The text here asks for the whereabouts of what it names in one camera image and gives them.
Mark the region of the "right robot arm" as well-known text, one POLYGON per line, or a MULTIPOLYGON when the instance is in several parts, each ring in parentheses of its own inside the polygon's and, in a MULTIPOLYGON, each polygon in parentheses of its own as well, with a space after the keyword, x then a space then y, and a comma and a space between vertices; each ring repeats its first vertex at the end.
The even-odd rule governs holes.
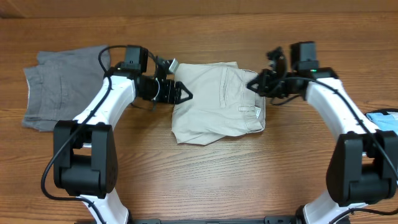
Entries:
POLYGON ((268 69, 247 89, 282 103, 302 97, 314 107, 336 139, 328 170, 326 190, 299 207, 295 215, 265 217, 265 223, 349 223, 356 212, 382 216, 369 209, 392 198, 397 190, 397 134, 370 121, 346 93, 330 67, 320 67, 314 42, 290 45, 290 57, 281 47, 267 53, 268 69))

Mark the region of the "beige shorts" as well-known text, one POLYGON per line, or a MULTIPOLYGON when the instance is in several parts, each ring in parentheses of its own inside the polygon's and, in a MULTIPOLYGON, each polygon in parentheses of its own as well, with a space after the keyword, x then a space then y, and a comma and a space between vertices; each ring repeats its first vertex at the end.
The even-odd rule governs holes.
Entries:
POLYGON ((236 62, 179 65, 175 80, 193 98, 175 105, 172 132, 177 143, 208 145, 223 137, 258 133, 266 127, 266 105, 246 85, 257 77, 236 62))

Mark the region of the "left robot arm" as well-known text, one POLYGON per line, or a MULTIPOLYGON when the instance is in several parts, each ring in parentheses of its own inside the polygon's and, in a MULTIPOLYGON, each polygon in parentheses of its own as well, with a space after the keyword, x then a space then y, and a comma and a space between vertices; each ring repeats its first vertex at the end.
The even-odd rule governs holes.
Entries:
POLYGON ((136 98, 178 105, 193 98, 180 81, 168 79, 179 66, 138 45, 125 46, 124 60, 104 68, 103 85, 91 103, 53 130, 53 158, 41 179, 52 200, 82 202, 95 223, 132 223, 118 196, 118 158, 113 130, 136 98))

